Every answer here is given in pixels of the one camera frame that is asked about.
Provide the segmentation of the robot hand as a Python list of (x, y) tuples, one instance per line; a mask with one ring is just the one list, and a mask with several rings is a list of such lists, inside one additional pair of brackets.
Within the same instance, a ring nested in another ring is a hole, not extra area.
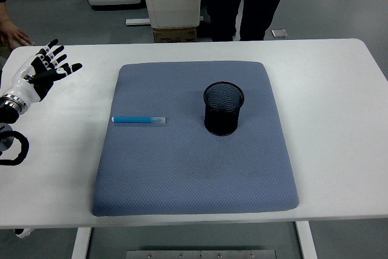
[(22, 65), (5, 94), (22, 100), (24, 105), (42, 101), (54, 82), (64, 79), (82, 68), (82, 64), (66, 63), (64, 46), (54, 39), (43, 46)]

